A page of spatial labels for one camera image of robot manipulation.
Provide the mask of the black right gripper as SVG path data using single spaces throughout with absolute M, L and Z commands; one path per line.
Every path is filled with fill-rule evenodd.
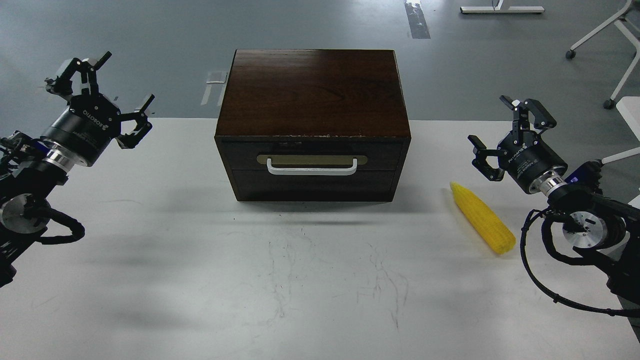
M 534 129 L 541 133 L 555 128 L 557 121 L 539 100 L 528 98 L 521 101 L 506 95 L 501 95 L 499 100 L 512 112 L 511 130 L 498 144 L 498 149 L 487 149 L 476 135 L 468 135 L 475 155 L 471 164 L 490 182 L 501 182 L 506 171 L 522 191 L 535 194 L 539 190 L 534 187 L 534 180 L 551 170 L 563 175 L 568 164 L 543 141 L 540 134 L 530 130 L 530 116 L 534 119 Z M 499 167 L 491 167 L 487 157 L 498 158 Z

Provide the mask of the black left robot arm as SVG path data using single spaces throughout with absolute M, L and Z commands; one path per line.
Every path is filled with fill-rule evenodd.
M 52 208 L 48 196 L 64 185 L 74 166 L 91 167 L 110 141 L 132 150 L 152 129 L 149 95 L 133 112 L 121 110 L 99 91 L 97 73 L 111 57 L 74 57 L 57 75 L 45 80 L 45 89 L 66 100 L 66 109 L 40 137 L 16 131 L 1 139 L 0 283 L 14 280 L 13 262 L 32 244 L 77 242 L 86 230 L 77 219 Z

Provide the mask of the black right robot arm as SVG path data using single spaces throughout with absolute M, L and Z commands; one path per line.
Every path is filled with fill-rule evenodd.
M 540 101 L 505 95 L 500 100 L 512 112 L 511 129 L 496 149 L 470 135 L 475 155 L 471 163 L 492 182 L 509 174 L 526 194 L 546 196 L 547 208 L 531 210 L 521 230 L 519 251 L 526 273 L 555 303 L 584 312 L 638 318 L 638 309 L 600 309 L 569 300 L 534 276 L 526 256 L 526 237 L 531 224 L 541 217 L 542 244 L 553 259 L 596 267 L 607 276 L 606 287 L 611 293 L 638 305 L 640 213 L 628 203 L 603 196 L 601 162 L 585 162 L 566 174 L 567 163 L 542 138 L 557 122 Z

